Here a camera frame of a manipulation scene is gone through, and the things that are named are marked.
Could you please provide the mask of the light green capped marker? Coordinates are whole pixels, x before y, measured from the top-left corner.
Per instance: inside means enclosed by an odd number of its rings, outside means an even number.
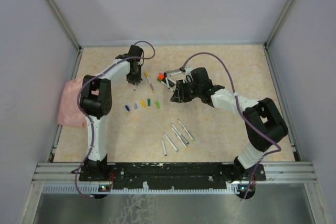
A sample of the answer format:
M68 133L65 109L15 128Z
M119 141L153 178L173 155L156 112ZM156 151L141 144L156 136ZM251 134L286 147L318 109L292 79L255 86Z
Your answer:
M183 130L186 132L186 134L188 135L188 137L192 141L195 141L195 138L192 136L192 134L189 132L189 130L186 128L186 126L182 123L182 121L180 119L177 119L177 121L179 122L179 124L181 125L181 127L183 128Z

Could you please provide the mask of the yellow capped white marker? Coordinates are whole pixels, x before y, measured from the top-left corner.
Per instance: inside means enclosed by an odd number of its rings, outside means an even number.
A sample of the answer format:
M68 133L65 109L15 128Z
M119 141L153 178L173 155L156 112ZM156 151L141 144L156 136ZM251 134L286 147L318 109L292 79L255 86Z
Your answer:
M171 127L171 129L172 129L172 131L174 132L174 134L176 135L176 137L180 140L180 142L182 143L182 145L186 148L186 149L188 149L188 146L185 144L185 142L182 140L182 138L180 137L180 135L177 133L177 131L173 128L173 127Z

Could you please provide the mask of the grey blue capped marker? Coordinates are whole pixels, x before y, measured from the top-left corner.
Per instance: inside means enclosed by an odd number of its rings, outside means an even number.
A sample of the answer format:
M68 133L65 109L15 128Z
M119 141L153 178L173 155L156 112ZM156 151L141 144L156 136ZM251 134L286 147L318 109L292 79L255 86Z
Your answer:
M176 147L176 145L173 143L173 141L169 138L169 136L166 133L163 133L167 141L170 143L170 145L174 148L176 152L179 151L179 149Z

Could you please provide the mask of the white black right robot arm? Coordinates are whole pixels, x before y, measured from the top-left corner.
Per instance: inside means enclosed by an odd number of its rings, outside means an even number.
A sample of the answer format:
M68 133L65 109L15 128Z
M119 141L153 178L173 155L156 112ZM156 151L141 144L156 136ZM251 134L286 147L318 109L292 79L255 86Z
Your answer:
M187 103L198 98L213 108L239 115L245 122L249 142L234 159L228 181L248 179L264 157L281 151L279 142L288 135L288 128L272 99L249 99L214 85L204 67L181 67L178 71L184 78L175 82L172 102Z

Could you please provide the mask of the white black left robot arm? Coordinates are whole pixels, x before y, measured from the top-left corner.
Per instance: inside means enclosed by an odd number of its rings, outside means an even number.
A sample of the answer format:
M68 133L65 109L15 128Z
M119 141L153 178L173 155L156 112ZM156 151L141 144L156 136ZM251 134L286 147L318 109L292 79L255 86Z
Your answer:
M99 74L86 75L77 96L77 106L85 115L87 123L88 153L81 163L81 173L103 180L108 177L106 151L106 116L112 109L112 87L114 81L126 77L129 84L138 86L141 81L140 61L144 51L131 45L126 54L119 55L113 64Z

